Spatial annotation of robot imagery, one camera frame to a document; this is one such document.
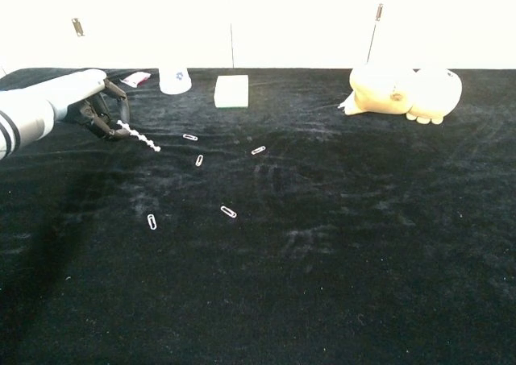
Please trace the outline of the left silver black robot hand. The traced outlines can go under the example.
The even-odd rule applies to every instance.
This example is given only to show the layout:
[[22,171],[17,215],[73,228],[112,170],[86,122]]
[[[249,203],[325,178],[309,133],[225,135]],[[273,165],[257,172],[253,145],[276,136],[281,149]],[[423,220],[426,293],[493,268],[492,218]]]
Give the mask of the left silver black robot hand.
[[110,125],[110,111],[103,97],[107,95],[117,102],[119,117],[126,126],[131,112],[127,94],[100,69],[56,77],[28,89],[50,102],[59,122],[75,122],[102,139],[119,140],[130,136],[128,129]]

